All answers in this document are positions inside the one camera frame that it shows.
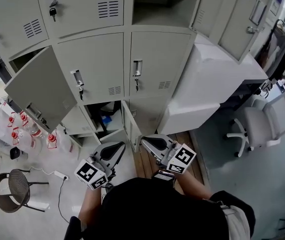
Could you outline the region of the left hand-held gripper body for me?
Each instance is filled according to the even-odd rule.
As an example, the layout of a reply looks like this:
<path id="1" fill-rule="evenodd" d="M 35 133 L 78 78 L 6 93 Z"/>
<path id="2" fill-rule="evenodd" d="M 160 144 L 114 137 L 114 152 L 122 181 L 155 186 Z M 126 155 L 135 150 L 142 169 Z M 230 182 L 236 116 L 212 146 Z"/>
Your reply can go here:
<path id="1" fill-rule="evenodd" d="M 91 190 L 96 190 L 109 183 L 115 177 L 115 159 L 91 155 L 83 159 L 74 171 L 74 175 Z"/>

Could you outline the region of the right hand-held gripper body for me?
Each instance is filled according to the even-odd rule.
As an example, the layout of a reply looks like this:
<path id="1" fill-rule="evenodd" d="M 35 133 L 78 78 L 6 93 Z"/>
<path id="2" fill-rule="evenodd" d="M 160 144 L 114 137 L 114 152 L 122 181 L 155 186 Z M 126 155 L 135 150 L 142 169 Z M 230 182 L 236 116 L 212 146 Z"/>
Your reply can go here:
<path id="1" fill-rule="evenodd" d="M 161 170 L 176 174 L 184 174 L 190 166 L 196 153 L 186 144 L 179 144 L 177 141 L 158 141 L 156 143 L 157 155 L 160 161 L 157 163 Z"/>

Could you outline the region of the grey metal locker cabinet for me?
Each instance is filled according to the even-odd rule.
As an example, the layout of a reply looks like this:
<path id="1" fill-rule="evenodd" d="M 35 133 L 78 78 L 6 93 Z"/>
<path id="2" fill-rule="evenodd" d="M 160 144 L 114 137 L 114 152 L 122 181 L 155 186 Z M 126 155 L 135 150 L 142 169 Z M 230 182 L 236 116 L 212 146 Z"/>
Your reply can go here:
<path id="1" fill-rule="evenodd" d="M 158 130 L 196 36 L 241 63 L 273 3 L 57 0 L 54 22 L 52 1 L 0 0 L 4 91 L 48 133 L 60 124 L 99 141 L 122 132 L 134 151 Z M 101 115 L 112 119 L 106 128 Z"/>

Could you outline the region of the grey shoulder bag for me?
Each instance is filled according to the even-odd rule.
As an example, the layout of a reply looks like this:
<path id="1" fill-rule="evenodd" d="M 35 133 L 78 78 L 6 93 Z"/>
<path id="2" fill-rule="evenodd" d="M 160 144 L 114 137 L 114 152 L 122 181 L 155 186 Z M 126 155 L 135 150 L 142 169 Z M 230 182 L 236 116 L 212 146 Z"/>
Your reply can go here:
<path id="1" fill-rule="evenodd" d="M 244 211 L 234 205 L 220 205 L 228 226 L 229 240 L 250 240 L 250 226 Z"/>

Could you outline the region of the person's right forearm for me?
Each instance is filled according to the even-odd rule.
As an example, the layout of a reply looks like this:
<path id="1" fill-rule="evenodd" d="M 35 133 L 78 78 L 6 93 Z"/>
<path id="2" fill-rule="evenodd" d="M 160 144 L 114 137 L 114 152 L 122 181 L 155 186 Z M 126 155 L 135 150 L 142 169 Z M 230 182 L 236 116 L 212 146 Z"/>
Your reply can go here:
<path id="1" fill-rule="evenodd" d="M 200 181 L 198 181 L 189 171 L 184 174 L 174 174 L 183 193 L 188 197 L 198 200 L 209 200 L 213 195 Z"/>

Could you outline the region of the person's left forearm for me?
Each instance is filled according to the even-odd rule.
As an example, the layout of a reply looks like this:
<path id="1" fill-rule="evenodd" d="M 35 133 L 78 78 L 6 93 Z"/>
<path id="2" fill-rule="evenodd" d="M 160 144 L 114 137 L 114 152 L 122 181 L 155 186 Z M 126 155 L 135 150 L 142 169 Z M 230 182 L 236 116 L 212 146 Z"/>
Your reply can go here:
<path id="1" fill-rule="evenodd" d="M 93 225 L 100 216 L 102 206 L 102 191 L 101 188 L 86 190 L 82 206 L 78 215 L 82 224 L 88 226 Z"/>

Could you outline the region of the wooden plank platform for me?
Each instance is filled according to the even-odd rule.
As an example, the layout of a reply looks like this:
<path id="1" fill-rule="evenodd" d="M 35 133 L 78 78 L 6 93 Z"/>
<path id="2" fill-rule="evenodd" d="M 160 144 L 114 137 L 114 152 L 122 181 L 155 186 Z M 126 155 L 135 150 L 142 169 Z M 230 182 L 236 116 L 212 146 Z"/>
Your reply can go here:
<path id="1" fill-rule="evenodd" d="M 201 183 L 210 188 L 209 177 L 202 154 L 199 150 L 198 143 L 192 141 L 192 136 L 188 131 L 170 134 L 170 138 L 179 143 L 187 144 L 196 152 L 196 158 L 188 168 L 188 171 L 194 175 Z M 136 174 L 140 178 L 150 179 L 156 173 L 159 167 L 156 164 L 156 159 L 149 154 L 146 149 L 140 145 L 136 153 L 133 154 Z"/>

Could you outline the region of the white power strip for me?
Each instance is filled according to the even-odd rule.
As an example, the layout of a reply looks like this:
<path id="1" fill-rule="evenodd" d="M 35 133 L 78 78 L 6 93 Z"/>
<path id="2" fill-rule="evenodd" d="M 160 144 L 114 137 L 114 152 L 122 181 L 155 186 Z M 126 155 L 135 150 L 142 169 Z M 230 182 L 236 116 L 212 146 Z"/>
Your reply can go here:
<path id="1" fill-rule="evenodd" d="M 54 174 L 55 176 L 61 178 L 61 179 L 64 180 L 64 181 L 69 181 L 69 180 L 70 180 L 70 178 L 69 178 L 67 175 L 65 175 L 65 174 L 63 174 L 63 173 L 61 173 L 61 172 L 59 172 L 59 171 L 57 171 L 57 170 L 55 170 L 55 171 L 53 172 L 53 174 Z"/>

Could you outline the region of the blue packet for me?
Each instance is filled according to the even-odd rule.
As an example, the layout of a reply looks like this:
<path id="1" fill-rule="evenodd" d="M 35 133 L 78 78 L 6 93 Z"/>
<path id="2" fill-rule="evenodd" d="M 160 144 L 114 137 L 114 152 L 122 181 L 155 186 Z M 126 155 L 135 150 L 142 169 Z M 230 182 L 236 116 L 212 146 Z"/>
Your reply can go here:
<path id="1" fill-rule="evenodd" d="M 103 129 L 106 129 L 108 124 L 112 122 L 112 118 L 110 115 L 101 115 L 100 118 L 101 118 L 100 124 Z"/>

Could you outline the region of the person's black clothed body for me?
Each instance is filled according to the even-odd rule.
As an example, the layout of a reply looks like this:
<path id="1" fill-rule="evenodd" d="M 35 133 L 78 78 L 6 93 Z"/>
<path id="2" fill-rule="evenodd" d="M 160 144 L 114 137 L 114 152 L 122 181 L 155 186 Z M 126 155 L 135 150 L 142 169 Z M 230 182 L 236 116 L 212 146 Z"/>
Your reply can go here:
<path id="1" fill-rule="evenodd" d="M 195 240 L 229 240 L 229 229 L 220 205 L 243 210 L 249 223 L 250 240 L 256 217 L 253 208 L 221 190 L 210 199 L 196 199 L 157 178 L 129 179 L 101 195 L 99 218 L 84 225 L 72 216 L 64 240 L 150 240 L 152 237 L 183 237 Z"/>

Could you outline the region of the group of clear water jugs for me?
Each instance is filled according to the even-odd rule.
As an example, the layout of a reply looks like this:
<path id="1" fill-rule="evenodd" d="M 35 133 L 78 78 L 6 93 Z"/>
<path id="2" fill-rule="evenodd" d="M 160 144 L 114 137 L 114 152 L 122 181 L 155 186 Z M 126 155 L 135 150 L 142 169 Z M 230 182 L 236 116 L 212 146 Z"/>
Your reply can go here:
<path id="1" fill-rule="evenodd" d="M 52 133 L 42 131 L 25 112 L 11 112 L 7 127 L 13 146 L 29 155 L 38 155 L 41 151 L 69 155 L 75 159 L 79 155 L 78 146 L 67 134 L 58 129 Z"/>

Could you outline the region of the white desk block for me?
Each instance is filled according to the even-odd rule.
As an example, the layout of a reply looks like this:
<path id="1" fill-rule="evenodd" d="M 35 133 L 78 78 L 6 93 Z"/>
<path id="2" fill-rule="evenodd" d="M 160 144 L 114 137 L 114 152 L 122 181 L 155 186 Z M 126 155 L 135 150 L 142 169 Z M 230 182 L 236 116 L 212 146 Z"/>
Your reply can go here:
<path id="1" fill-rule="evenodd" d="M 197 129 L 244 81 L 266 79 L 252 55 L 247 54 L 237 63 L 203 37 L 197 37 L 157 131 L 170 135 Z"/>

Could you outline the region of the brown wicker chair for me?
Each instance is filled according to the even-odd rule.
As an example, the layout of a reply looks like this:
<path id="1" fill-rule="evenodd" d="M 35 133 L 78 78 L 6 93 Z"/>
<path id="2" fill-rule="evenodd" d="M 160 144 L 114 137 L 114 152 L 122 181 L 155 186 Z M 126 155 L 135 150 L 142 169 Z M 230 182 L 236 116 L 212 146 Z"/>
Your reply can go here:
<path id="1" fill-rule="evenodd" d="M 0 209 L 5 213 L 15 213 L 20 208 L 26 207 L 44 213 L 45 210 L 28 205 L 31 197 L 30 187 L 33 185 L 49 185 L 49 182 L 29 182 L 23 172 L 29 170 L 13 169 L 9 173 L 0 173 L 0 184 L 8 180 L 9 194 L 0 194 Z"/>

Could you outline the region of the small white black appliance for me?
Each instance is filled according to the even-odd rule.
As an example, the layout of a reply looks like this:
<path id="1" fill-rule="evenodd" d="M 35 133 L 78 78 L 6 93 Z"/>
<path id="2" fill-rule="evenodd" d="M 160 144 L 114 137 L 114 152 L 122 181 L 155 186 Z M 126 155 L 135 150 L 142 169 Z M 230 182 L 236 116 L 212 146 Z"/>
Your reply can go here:
<path id="1" fill-rule="evenodd" d="M 11 160 L 18 159 L 21 156 L 21 151 L 17 147 L 13 147 L 9 151 L 9 156 Z"/>

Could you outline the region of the white office chair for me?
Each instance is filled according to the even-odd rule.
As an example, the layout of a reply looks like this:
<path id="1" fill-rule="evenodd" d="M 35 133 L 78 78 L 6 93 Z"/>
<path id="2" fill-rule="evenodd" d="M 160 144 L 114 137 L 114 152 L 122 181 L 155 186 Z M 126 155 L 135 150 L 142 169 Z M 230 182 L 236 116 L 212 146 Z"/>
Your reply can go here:
<path id="1" fill-rule="evenodd" d="M 239 138 L 241 145 L 234 156 L 240 158 L 244 151 L 271 147 L 280 143 L 285 135 L 285 92 L 271 101 L 254 95 L 249 106 L 241 108 L 229 121 L 238 132 L 228 132 L 223 139 Z"/>

